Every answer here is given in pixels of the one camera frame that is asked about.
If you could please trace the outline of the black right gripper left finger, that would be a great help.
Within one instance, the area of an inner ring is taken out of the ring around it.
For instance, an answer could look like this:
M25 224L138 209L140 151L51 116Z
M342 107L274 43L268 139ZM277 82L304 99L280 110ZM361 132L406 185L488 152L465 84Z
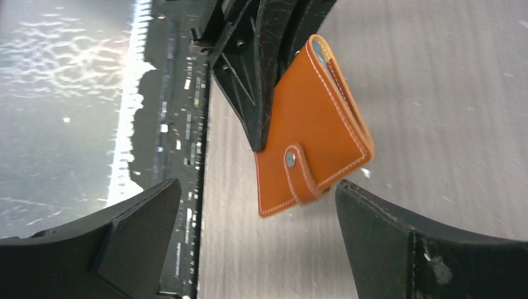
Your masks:
M2 298L155 298L179 209L167 179L26 238L1 240Z

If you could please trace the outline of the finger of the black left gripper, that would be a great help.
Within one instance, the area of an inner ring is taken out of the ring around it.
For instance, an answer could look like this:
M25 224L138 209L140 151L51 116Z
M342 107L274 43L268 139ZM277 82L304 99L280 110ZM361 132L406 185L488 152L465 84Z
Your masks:
M310 35L317 33L336 0L300 0L291 13L280 45L280 70L286 70Z
M278 58L299 1L217 1L221 30L212 73L240 120L252 151L265 148Z

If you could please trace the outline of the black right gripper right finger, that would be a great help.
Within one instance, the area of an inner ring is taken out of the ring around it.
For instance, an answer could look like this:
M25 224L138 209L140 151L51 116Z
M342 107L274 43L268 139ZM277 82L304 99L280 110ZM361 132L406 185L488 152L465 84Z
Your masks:
M526 298L527 242L455 228L341 181L337 216L359 298Z

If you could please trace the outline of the orange leather card holder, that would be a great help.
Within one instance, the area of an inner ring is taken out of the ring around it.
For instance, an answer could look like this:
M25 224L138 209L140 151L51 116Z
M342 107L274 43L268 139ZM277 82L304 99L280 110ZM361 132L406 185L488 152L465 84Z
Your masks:
M255 154L259 215L316 201L374 153L329 44L311 35L275 87L267 143Z

